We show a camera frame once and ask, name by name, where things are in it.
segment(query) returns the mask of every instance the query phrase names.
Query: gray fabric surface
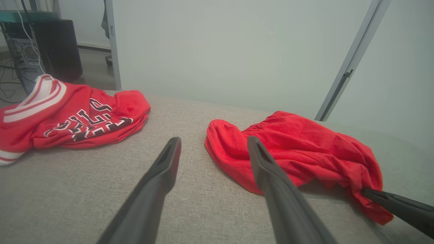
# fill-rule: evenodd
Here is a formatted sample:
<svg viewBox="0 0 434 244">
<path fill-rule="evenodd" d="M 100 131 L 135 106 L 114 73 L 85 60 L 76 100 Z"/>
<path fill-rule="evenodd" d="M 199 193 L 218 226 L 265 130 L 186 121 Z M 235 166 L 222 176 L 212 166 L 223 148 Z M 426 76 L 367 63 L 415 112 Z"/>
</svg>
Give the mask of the gray fabric surface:
<svg viewBox="0 0 434 244">
<path fill-rule="evenodd" d="M 33 150 L 0 167 L 0 243 L 95 243 L 173 136 L 181 137 L 182 153 L 177 181 L 164 202 L 157 243 L 275 243 L 265 199 L 222 173 L 204 146 L 213 119 L 245 129 L 271 113 L 146 98 L 152 110 L 144 128 L 118 144 Z M 434 205 L 433 164 L 417 148 L 381 133 L 325 125 L 372 148 L 385 191 Z M 429 242 L 397 218 L 384 227 L 372 223 L 339 187 L 327 191 L 313 182 L 300 189 L 339 243 Z"/>
</svg>

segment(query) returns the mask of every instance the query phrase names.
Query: computer case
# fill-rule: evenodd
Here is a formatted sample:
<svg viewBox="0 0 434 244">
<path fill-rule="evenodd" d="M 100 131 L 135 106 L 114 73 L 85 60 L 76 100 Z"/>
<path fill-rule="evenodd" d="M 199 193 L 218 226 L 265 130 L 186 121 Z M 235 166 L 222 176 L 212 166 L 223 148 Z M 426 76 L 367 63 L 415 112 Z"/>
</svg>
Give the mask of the computer case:
<svg viewBox="0 0 434 244">
<path fill-rule="evenodd" d="M 47 20 L 24 23 L 27 33 L 33 39 L 33 47 L 40 53 L 41 66 L 48 73 L 64 82 L 79 78 L 81 66 L 74 25 L 71 20 Z M 21 23 L 2 23 L 12 58 L 19 69 L 40 70 L 38 56 Z"/>
</svg>

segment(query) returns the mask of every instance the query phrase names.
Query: black cable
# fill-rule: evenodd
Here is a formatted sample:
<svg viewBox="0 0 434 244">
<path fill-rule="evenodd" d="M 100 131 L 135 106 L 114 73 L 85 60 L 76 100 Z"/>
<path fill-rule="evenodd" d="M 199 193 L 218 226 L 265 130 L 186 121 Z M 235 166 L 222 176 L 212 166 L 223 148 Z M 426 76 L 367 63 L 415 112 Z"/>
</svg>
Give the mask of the black cable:
<svg viewBox="0 0 434 244">
<path fill-rule="evenodd" d="M 30 19 L 30 15 L 29 15 L 29 13 L 27 12 L 26 5 L 24 4 L 24 0 L 21 0 L 21 4 L 23 5 L 24 12 L 26 13 L 27 20 L 29 21 L 30 25 L 33 26 L 33 22 L 32 22 L 32 20 Z"/>
<path fill-rule="evenodd" d="M 5 63 L 5 65 L 8 64 L 8 63 L 11 62 L 11 61 L 12 61 L 12 59 L 9 60 L 9 61 L 7 61 L 7 62 Z M 2 73 L 1 76 L 0 76 L 0 90 L 3 92 L 4 96 L 5 96 L 6 98 L 9 99 L 9 98 L 11 98 L 11 97 L 16 93 L 16 90 L 15 90 L 15 89 L 14 89 L 14 90 L 4 90 L 4 89 L 1 88 L 1 84 L 18 84 L 18 85 L 21 85 L 21 83 L 16 83 L 16 82 L 1 82 L 1 80 L 3 79 L 3 76 L 4 76 L 5 71 L 6 71 L 6 69 L 3 68 L 3 73 Z M 10 97 L 8 97 L 8 96 L 6 96 L 5 91 L 13 91 L 13 93 L 12 93 L 12 95 L 11 95 Z M 22 102 L 22 101 L 11 102 L 11 101 L 6 101 L 6 100 L 4 100 L 4 99 L 2 99 L 2 98 L 0 98 L 0 100 L 2 100 L 2 101 L 4 101 L 4 102 L 7 102 L 7 103 L 19 103 L 19 102 Z"/>
</svg>

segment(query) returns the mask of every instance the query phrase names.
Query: white wall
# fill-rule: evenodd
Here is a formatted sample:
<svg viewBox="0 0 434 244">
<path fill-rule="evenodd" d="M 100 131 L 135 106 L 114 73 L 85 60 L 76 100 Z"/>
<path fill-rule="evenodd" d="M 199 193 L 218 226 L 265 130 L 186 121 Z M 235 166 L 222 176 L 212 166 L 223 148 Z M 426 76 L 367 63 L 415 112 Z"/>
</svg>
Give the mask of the white wall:
<svg viewBox="0 0 434 244">
<path fill-rule="evenodd" d="M 314 118 L 370 3 L 114 1 L 122 88 Z"/>
<path fill-rule="evenodd" d="M 62 19 L 72 20 L 77 43 L 110 49 L 110 40 L 101 28 L 103 0 L 58 0 Z"/>
<path fill-rule="evenodd" d="M 328 121 L 434 149 L 434 1 L 393 0 Z"/>
</svg>

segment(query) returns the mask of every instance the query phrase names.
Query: red jersey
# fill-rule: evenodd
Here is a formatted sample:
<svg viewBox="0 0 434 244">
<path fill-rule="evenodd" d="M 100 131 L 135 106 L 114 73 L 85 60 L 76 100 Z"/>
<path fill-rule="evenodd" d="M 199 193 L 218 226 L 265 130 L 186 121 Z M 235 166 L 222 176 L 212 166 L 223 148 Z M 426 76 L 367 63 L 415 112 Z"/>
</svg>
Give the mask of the red jersey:
<svg viewBox="0 0 434 244">
<path fill-rule="evenodd" d="M 0 109 L 0 165 L 12 163 L 32 147 L 88 148 L 119 142 L 142 128 L 150 110 L 139 91 L 112 97 L 41 75 L 22 103 Z"/>
</svg>

